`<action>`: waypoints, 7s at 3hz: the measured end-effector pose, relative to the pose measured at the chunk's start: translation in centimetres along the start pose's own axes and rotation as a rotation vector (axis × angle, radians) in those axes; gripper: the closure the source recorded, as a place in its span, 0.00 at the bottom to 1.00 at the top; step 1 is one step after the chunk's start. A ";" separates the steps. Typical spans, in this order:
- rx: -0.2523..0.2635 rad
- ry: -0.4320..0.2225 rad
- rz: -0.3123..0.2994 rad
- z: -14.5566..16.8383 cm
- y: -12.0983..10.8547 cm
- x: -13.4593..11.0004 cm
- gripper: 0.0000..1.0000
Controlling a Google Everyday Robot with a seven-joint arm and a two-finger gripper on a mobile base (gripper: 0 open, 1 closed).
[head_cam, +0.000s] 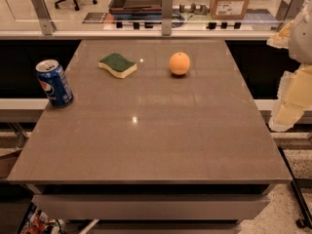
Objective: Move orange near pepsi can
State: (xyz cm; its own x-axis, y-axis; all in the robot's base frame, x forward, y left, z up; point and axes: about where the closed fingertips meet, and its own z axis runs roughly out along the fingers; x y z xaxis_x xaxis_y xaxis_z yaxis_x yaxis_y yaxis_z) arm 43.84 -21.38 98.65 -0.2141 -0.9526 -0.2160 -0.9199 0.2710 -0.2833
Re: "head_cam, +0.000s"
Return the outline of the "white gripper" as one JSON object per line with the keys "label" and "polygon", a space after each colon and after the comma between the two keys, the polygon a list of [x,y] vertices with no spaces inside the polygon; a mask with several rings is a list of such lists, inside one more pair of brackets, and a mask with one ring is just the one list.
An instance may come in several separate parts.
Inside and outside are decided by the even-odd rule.
{"label": "white gripper", "polygon": [[[266,44],[277,49],[289,48],[292,59],[300,63],[312,63],[312,1],[294,21],[288,22],[271,36]],[[269,128],[285,132],[303,116],[312,105],[312,65],[301,65],[295,72],[285,71],[274,102]]]}

